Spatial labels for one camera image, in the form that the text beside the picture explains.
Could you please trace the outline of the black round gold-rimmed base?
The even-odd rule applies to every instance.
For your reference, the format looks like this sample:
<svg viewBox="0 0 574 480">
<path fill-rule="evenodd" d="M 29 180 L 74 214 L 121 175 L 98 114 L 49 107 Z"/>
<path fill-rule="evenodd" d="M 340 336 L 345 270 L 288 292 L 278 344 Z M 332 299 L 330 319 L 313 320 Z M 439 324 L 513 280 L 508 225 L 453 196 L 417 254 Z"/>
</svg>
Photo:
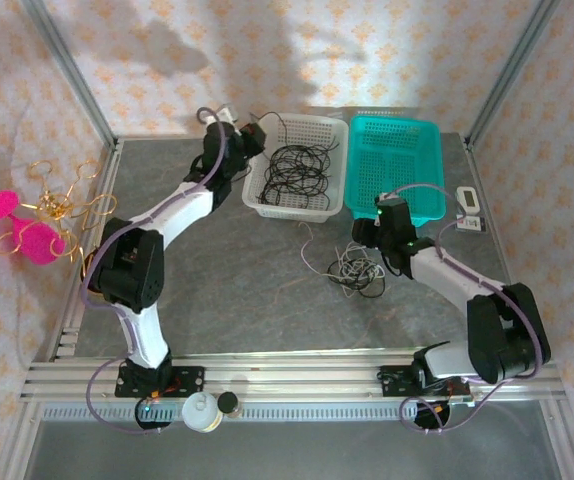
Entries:
<svg viewBox="0 0 574 480">
<path fill-rule="evenodd" d="M 95 247 L 90 253 L 88 253 L 85 258 L 82 261 L 82 265 L 80 268 L 80 272 L 79 272 L 79 278 L 81 282 L 84 282 L 85 279 L 88 276 L 90 267 L 93 263 L 93 260 L 96 256 L 96 254 L 98 253 L 99 248 Z M 98 282 L 97 282 L 97 278 L 95 277 L 95 273 L 91 274 L 89 283 L 88 283 L 88 289 L 93 292 L 94 294 L 100 294 L 101 291 L 98 288 Z"/>
</svg>

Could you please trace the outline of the white digital timer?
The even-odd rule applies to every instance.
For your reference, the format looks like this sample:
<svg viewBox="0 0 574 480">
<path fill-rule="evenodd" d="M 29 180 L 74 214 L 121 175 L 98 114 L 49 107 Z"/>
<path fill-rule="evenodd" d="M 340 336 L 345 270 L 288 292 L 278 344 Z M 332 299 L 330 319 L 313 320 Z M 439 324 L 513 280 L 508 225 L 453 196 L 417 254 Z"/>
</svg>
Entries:
<svg viewBox="0 0 574 480">
<path fill-rule="evenodd" d="M 456 197 L 466 215 L 476 216 L 479 214 L 480 202 L 474 187 L 459 186 L 456 189 Z"/>
</svg>

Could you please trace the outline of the white plastic basket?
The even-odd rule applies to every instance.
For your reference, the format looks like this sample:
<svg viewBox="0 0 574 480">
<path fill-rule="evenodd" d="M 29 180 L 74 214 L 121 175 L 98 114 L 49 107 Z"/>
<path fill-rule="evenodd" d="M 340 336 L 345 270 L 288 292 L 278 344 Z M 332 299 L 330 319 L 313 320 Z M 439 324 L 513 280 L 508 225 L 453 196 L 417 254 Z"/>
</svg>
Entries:
<svg viewBox="0 0 574 480">
<path fill-rule="evenodd" d="M 265 150 L 250 160 L 242 201 L 264 218 L 324 223 L 343 206 L 349 127 L 325 116 L 267 112 Z"/>
</svg>

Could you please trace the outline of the aluminium frame post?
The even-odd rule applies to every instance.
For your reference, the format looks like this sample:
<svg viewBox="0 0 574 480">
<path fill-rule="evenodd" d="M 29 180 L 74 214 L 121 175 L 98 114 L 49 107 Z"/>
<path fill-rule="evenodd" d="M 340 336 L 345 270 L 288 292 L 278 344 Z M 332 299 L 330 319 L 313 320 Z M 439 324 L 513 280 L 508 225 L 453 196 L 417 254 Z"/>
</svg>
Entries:
<svg viewBox="0 0 574 480">
<path fill-rule="evenodd" d="M 104 146 L 113 151 L 118 142 L 105 115 L 94 98 L 74 56 L 61 34 L 44 0 L 20 0 L 29 18 L 51 52 L 52 58 L 60 67 L 76 98 L 91 121 L 94 130 Z"/>
<path fill-rule="evenodd" d="M 561 0 L 538 0 L 469 132 L 463 137 L 468 151 L 472 152 L 483 139 L 560 3 Z"/>
</svg>

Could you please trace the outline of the teal plastic basket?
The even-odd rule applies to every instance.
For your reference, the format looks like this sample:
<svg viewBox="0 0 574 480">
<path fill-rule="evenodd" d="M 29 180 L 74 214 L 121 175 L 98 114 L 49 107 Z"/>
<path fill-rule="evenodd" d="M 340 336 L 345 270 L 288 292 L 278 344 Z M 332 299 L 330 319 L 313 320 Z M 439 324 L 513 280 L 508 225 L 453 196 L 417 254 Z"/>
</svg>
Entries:
<svg viewBox="0 0 574 480">
<path fill-rule="evenodd" d="M 375 198 L 409 185 L 401 193 L 413 225 L 440 220 L 446 212 L 439 128 L 426 121 L 358 115 L 349 125 L 344 201 L 352 216 L 376 217 Z"/>
</svg>

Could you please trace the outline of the pink goblet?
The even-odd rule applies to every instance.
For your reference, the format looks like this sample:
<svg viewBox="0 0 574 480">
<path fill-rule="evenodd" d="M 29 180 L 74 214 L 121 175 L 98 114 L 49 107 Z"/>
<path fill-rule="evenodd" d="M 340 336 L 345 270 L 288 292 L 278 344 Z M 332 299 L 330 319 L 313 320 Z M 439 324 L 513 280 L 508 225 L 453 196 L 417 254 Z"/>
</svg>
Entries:
<svg viewBox="0 0 574 480">
<path fill-rule="evenodd" d="M 37 217 L 19 217 L 19 196 L 11 190 L 0 191 L 0 220 L 8 219 L 11 229 L 0 235 L 0 255 L 21 254 L 33 264 L 54 262 L 65 251 L 65 241 L 48 224 Z"/>
</svg>

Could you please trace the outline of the black and white card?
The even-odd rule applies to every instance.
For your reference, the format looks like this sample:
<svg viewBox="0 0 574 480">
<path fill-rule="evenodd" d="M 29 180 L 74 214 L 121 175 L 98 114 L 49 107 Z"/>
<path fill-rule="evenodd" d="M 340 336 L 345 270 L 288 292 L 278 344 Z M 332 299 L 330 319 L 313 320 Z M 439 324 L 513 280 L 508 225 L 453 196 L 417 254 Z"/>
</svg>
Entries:
<svg viewBox="0 0 574 480">
<path fill-rule="evenodd" d="M 456 226 L 458 231 L 485 233 L 487 231 L 486 221 L 478 215 L 457 215 Z"/>
</svg>

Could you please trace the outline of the white round container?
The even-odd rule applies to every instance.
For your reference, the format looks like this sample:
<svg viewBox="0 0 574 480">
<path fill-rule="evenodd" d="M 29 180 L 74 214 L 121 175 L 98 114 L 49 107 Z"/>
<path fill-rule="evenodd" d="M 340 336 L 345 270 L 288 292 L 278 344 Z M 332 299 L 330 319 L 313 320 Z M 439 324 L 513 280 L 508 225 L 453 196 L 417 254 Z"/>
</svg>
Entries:
<svg viewBox="0 0 574 480">
<path fill-rule="evenodd" d="M 188 428 L 200 433 L 212 432 L 223 419 L 216 398 L 208 392 L 190 395 L 182 406 L 181 416 Z"/>
</svg>

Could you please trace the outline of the black round knob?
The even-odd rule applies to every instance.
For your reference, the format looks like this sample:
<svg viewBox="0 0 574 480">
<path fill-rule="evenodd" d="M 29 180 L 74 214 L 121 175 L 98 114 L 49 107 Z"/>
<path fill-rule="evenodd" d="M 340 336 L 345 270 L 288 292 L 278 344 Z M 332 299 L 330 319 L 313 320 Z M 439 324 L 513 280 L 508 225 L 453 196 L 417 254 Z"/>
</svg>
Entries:
<svg viewBox="0 0 574 480">
<path fill-rule="evenodd" d="M 240 414 L 241 403 L 238 396 L 226 391 L 221 393 L 217 398 L 218 409 L 226 416 L 236 417 Z"/>
</svg>

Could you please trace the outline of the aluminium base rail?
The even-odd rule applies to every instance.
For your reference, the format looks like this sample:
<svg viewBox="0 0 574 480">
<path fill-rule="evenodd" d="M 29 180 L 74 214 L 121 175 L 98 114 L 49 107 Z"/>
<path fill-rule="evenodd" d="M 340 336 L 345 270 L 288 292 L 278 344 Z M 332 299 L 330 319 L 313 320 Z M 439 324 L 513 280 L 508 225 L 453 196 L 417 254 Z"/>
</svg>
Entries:
<svg viewBox="0 0 574 480">
<path fill-rule="evenodd" d="M 381 402 L 377 381 L 381 366 L 407 366 L 409 349 L 357 349 L 297 352 L 190 354 L 173 360 L 175 366 L 205 369 L 205 390 L 230 390 L 249 401 Z M 20 398 L 24 401 L 75 401 L 85 398 L 92 374 L 103 358 L 62 357 L 34 362 Z"/>
</svg>

